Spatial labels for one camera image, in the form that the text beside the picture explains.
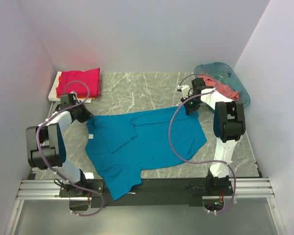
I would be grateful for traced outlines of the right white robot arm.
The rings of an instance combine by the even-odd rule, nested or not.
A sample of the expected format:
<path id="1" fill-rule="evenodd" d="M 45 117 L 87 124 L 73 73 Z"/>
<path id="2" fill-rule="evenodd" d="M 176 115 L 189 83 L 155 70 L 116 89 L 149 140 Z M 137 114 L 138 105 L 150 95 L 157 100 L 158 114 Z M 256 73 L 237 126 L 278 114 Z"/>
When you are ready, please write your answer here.
<path id="1" fill-rule="evenodd" d="M 178 85 L 181 102 L 187 115 L 196 112 L 202 103 L 214 111 L 213 131 L 216 136 L 214 159 L 206 176 L 204 189 L 210 195 L 231 189 L 229 180 L 234 149 L 245 133 L 244 105 L 225 97 L 212 86 L 207 86 L 202 77 L 192 80 L 192 87 Z"/>

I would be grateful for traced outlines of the blue t-shirt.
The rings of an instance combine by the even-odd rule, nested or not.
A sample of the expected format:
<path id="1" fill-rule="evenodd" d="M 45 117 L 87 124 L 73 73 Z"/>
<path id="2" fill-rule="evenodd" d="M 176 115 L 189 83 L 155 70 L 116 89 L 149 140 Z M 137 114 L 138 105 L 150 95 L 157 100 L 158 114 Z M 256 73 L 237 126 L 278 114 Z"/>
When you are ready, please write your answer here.
<path id="1" fill-rule="evenodd" d="M 182 164 L 207 142 L 198 114 L 176 107 L 95 116 L 86 126 L 85 151 L 113 200 L 141 184 L 143 170 Z"/>

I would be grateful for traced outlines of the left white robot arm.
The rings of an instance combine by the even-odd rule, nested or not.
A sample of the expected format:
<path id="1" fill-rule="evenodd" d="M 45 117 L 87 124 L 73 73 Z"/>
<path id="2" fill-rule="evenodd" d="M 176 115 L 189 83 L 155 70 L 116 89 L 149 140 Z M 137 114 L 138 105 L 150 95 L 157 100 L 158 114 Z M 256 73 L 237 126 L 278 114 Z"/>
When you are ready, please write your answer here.
<path id="1" fill-rule="evenodd" d="M 92 117 L 76 94 L 64 94 L 49 119 L 25 131 L 28 164 L 40 170 L 50 169 L 57 176 L 54 183 L 65 193 L 77 197 L 91 193 L 84 172 L 67 160 L 62 132 L 75 120 L 84 123 Z"/>

